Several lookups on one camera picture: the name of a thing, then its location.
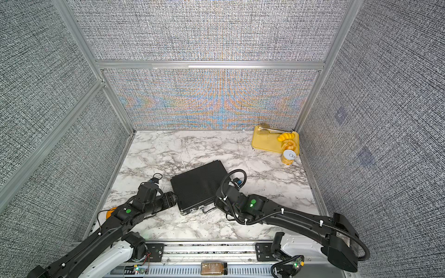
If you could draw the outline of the black aluminium poker case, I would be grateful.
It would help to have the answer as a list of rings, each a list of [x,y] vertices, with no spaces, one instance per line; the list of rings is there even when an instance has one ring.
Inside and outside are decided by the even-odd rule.
[[[180,214],[187,215],[214,202],[216,191],[227,175],[217,160],[171,178]]]

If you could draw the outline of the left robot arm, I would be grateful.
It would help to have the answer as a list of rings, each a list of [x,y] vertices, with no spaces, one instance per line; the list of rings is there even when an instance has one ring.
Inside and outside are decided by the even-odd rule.
[[[129,244],[130,259],[144,260],[146,240],[132,229],[146,218],[174,207],[177,196],[162,192],[158,180],[141,183],[136,195],[118,206],[94,233],[47,267],[32,269],[28,278],[78,278],[106,249],[118,240]]]

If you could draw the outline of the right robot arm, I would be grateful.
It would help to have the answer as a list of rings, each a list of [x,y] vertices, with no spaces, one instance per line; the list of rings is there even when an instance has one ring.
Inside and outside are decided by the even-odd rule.
[[[322,246],[328,261],[344,271],[357,272],[358,262],[370,258],[369,248],[342,214],[328,217],[304,213],[260,195],[246,196],[229,184],[220,185],[214,204],[240,225],[273,225],[314,240]]]

